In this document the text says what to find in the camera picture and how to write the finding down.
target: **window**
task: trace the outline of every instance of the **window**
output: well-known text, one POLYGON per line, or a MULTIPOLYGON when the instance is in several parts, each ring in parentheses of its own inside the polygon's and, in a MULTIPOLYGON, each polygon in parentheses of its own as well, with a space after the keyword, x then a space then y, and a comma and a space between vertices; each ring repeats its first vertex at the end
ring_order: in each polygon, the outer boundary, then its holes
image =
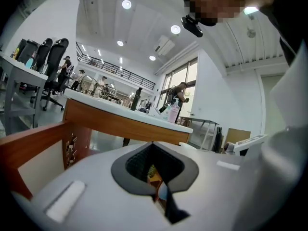
POLYGON ((165 101, 167 93, 179 85, 181 82, 187 82, 188 87, 185 90, 184 97, 189 98, 188 103, 184 103, 180 116, 190 116, 192 106, 193 106, 193 96, 195 91, 196 79, 197 79, 198 62, 197 59, 193 59, 190 62, 184 64, 178 69, 166 75, 165 84, 163 90, 161 91, 160 99, 157 104, 157 108, 161 108, 165 101))

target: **ceiling light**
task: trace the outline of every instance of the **ceiling light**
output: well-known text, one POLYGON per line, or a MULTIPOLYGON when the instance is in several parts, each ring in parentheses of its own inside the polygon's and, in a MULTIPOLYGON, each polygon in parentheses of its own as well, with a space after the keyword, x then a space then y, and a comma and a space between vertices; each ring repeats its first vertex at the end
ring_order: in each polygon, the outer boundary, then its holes
POLYGON ((122 2, 122 7, 126 10, 129 10, 131 8, 131 2, 129 0, 124 0, 122 2))
POLYGON ((244 8, 244 14, 250 14, 259 11, 256 7, 247 7, 244 8))
POLYGON ((171 32, 172 32, 173 34, 179 34, 179 33, 181 32, 181 28, 180 28, 178 25, 173 25, 173 26, 171 27, 171 32))

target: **black metal railing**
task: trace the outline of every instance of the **black metal railing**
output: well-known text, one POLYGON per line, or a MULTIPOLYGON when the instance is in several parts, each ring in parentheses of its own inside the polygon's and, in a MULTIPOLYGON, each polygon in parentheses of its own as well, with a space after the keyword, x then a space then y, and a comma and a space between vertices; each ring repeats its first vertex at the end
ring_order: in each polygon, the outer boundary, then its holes
POLYGON ((80 47, 78 46, 78 44, 76 44, 76 48, 77 48, 77 57, 79 55, 79 57, 78 57, 79 62, 100 68, 100 69, 105 70, 109 73, 115 74, 115 75, 120 76, 120 77, 125 78, 125 79, 128 79, 128 80, 130 80, 134 83, 137 83, 137 84, 139 84, 143 87, 146 87, 148 89, 151 89, 151 90, 154 89, 154 86, 155 86, 154 82, 151 82, 148 79, 142 78, 139 75, 136 75, 136 74, 124 69, 124 68, 121 68, 119 66, 111 64, 109 62, 105 62, 105 61, 102 62, 98 58, 84 55, 82 53, 80 47))

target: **ceiling air conditioning unit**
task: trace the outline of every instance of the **ceiling air conditioning unit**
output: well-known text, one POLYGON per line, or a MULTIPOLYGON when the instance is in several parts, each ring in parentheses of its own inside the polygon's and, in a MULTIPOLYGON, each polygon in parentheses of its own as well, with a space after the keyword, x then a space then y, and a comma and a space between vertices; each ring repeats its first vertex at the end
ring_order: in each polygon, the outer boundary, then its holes
POLYGON ((157 55, 165 56, 174 46, 175 44, 170 39, 168 39, 165 35, 162 35, 157 44, 154 46, 154 49, 157 55))

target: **floor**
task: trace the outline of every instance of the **floor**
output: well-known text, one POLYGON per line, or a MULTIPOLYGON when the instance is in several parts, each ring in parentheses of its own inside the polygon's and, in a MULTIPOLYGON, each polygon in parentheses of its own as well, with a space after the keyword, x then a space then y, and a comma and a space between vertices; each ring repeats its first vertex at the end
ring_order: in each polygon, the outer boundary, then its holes
MULTIPOLYGON (((18 93, 15 94, 13 103, 15 105, 31 105, 30 104, 30 97, 33 95, 32 92, 28 92, 26 94, 18 93)), ((66 98, 64 96, 54 95, 51 96, 54 99, 56 99, 60 104, 65 105, 66 98)), ((0 111, 1 108, 3 110, 3 100, 4 100, 4 94, 2 93, 0 95, 0 111)), ((45 105, 45 100, 41 101, 41 108, 45 105)), ((63 117, 63 112, 61 112, 61 108, 53 103, 49 103, 47 107, 47 111, 40 110, 40 113, 38 114, 38 126, 45 126, 57 122, 61 122, 63 117)), ((0 115, 0 138, 5 137, 5 129, 3 126, 4 123, 4 114, 0 115)), ((24 117, 18 117, 13 120, 12 122, 12 130, 13 133, 21 132, 24 130, 29 129, 29 127, 32 124, 32 117, 30 116, 24 116, 24 117)), ((131 144, 138 144, 143 143, 142 141, 135 141, 130 140, 131 144)), ((97 151, 97 152, 107 152, 113 149, 121 148, 123 144, 123 138, 112 136, 109 134, 101 133, 98 131, 92 131, 91 136, 91 142, 90 142, 90 149, 97 151)))

